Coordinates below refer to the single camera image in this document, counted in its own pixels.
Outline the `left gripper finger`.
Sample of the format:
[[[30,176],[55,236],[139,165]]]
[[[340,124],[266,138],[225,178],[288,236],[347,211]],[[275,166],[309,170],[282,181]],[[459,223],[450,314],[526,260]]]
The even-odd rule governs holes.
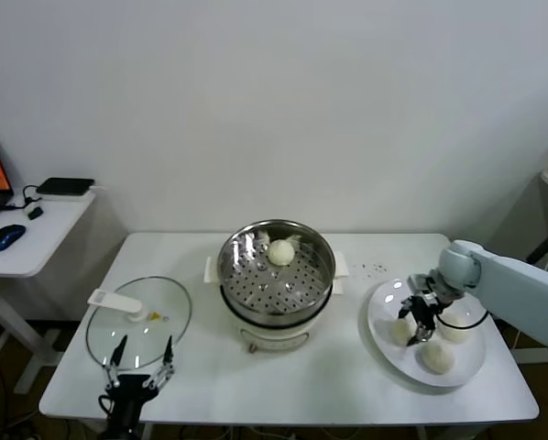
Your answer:
[[[175,372],[173,363],[172,336],[169,337],[160,366],[144,382],[148,389],[162,389]]]
[[[105,388],[107,390],[117,388],[120,384],[117,372],[126,348],[126,342],[127,335],[124,335],[115,347],[111,357],[104,363]]]

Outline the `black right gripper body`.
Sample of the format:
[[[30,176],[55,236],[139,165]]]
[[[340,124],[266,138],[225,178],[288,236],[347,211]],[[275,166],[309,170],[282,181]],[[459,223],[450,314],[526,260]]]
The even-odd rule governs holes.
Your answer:
[[[435,316],[440,313],[440,303],[435,297],[425,298],[421,295],[411,297],[411,312],[419,328],[434,330]]]

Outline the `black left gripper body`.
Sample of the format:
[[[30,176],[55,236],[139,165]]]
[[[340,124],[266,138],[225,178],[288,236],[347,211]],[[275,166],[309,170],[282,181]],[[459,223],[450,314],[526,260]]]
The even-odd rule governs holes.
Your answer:
[[[144,405],[159,395],[159,388],[149,375],[125,374],[118,385],[106,386],[106,398],[111,402],[107,411],[108,434],[134,434]]]

